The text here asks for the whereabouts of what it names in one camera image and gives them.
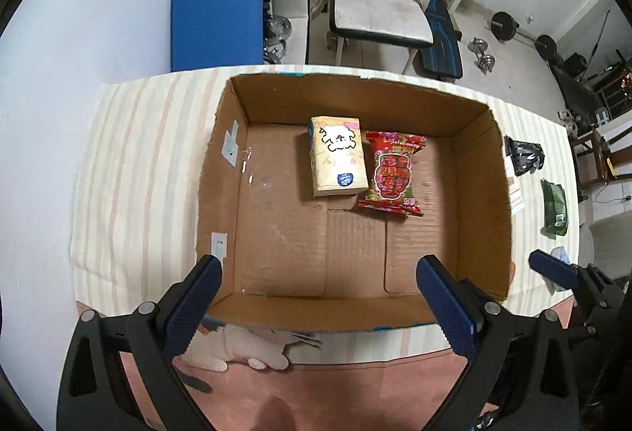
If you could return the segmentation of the green snack bag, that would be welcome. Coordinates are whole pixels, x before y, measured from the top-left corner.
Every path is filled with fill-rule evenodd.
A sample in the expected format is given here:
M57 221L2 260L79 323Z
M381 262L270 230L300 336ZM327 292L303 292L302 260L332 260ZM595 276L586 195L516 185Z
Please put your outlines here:
M541 180L544 224L542 233L548 237L564 236L568 232L569 217L566 191L560 184Z

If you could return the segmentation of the red snack bag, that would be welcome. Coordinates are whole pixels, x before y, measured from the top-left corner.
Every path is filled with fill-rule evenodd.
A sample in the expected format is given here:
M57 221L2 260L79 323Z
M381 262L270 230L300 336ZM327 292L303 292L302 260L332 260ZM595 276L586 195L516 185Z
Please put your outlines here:
M412 189L412 168L414 156L425 148L426 139L403 132L366 132L366 140L372 147L374 171L358 206L397 215L422 216Z

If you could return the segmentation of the yellow tissue pack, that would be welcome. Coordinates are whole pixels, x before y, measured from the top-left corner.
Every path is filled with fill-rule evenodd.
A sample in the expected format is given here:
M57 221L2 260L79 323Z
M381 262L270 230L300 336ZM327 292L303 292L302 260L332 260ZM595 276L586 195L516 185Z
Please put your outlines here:
M358 119L312 117L308 144L315 197L352 196L369 188Z

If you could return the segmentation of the blue tissue pack with bear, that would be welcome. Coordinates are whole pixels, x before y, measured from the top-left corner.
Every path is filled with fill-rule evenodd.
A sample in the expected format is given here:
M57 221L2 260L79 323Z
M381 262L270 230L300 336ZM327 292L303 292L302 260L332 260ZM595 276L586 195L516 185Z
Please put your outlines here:
M551 250L551 256L557 260L560 260L562 263L570 265L571 261L568 256L566 248L563 246L557 246ZM551 294L564 292L566 289L560 286L558 283L552 282L549 279L545 280L546 287L548 292Z

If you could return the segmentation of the white chair right side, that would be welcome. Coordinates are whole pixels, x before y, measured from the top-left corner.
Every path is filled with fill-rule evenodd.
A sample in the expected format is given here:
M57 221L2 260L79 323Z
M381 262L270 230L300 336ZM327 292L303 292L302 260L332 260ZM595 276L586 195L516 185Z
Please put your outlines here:
M624 212L582 224L579 232L578 264L600 268L613 280L631 275L632 216Z

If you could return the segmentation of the black snack bag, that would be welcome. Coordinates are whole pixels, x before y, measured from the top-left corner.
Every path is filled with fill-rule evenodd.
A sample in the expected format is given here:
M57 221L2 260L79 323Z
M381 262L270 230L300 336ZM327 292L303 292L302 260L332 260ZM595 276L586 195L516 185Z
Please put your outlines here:
M505 136L504 146L516 176L535 173L543 168L545 154L539 143L517 141Z

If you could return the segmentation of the cardboard box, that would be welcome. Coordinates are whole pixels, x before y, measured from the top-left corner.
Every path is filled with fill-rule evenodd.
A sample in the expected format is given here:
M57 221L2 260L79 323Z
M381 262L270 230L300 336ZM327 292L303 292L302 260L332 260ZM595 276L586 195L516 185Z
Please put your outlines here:
M354 117L361 132L426 139L409 180L421 212L317 197L313 117ZM220 322L304 331L425 324L417 286L431 254L502 301L511 283L511 211L502 138L488 106L433 88L334 73L229 78L198 191L197 251L227 238Z

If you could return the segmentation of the chrome dumbbells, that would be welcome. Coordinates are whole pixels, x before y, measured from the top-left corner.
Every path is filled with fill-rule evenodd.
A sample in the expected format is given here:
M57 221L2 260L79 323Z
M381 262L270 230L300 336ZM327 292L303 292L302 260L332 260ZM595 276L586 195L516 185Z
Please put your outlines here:
M492 73L496 64L496 58L487 52L489 50L489 43L483 38L474 37L467 45L467 48L476 56L477 59L474 65L478 67L480 72L485 75Z

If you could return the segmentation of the blue black weight bench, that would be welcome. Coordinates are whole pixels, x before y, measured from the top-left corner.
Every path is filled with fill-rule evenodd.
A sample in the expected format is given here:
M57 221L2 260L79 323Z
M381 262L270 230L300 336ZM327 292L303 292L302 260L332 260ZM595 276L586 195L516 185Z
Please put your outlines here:
M419 50L420 65L426 75L436 79L463 77L459 35L454 29L445 0L429 0L424 12L433 34L433 44Z

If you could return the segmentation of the barbell on floor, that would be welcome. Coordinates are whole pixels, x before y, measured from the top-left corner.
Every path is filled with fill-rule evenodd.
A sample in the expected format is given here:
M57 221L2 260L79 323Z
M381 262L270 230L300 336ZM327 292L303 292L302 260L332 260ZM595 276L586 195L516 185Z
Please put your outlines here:
M557 43L553 37L546 34L533 37L526 32L522 32L519 29L519 22L505 11L497 11L497 13L493 14L489 26L497 40L510 41L515 36L529 40L536 48L540 58L546 62L553 61L558 55Z

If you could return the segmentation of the white chair with jacket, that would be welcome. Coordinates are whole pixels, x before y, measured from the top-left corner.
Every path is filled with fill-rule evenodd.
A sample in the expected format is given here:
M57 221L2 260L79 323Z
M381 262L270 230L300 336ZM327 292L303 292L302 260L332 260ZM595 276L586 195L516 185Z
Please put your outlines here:
M342 63L348 40L405 47L406 68L421 49L434 44L429 21L418 0L330 0L329 38L335 40L335 63Z

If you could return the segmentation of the blue foam mat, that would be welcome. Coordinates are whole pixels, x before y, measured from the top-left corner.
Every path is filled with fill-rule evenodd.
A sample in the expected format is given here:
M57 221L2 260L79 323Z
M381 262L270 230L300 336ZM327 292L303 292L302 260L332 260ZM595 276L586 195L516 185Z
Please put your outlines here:
M174 72L263 63L263 0L171 0Z

